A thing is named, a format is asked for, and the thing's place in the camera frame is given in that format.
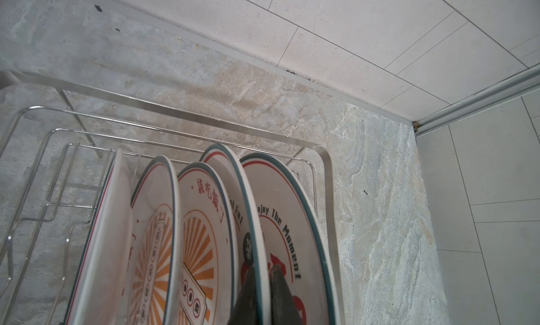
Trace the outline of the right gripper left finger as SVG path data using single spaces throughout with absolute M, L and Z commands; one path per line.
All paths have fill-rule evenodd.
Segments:
M 255 269 L 246 273 L 246 280 L 240 290 L 236 304 L 231 311 L 228 325 L 257 325 L 257 288 Z

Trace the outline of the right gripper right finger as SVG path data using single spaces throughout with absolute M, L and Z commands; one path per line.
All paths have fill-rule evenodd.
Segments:
M 271 287 L 271 321 L 273 325 L 301 325 L 302 320 L 295 301 L 282 273 L 281 266 L 274 265 L 269 273 Z

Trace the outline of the red patterned plate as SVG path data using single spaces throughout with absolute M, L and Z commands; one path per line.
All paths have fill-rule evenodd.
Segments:
M 206 163 L 177 177 L 183 217 L 179 324 L 227 324 L 239 293 L 239 251 L 225 186 Z
M 179 193 L 171 160 L 147 165 L 130 201 L 132 236 L 116 324 L 175 324 L 182 250 Z

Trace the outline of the red rimmed plate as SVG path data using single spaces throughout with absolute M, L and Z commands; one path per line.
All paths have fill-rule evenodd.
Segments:
M 238 254 L 236 284 L 239 288 L 247 281 L 248 270 L 255 273 L 257 321 L 271 324 L 271 289 L 267 269 L 267 254 L 260 218 L 253 191 L 238 156 L 223 144 L 212 144 L 201 156 L 219 175 L 227 191 L 227 201 L 233 215 L 232 229 L 236 235 Z
M 301 324 L 340 324 L 329 251 L 306 191 L 273 156 L 251 153 L 240 164 L 257 205 L 268 267 L 281 270 Z

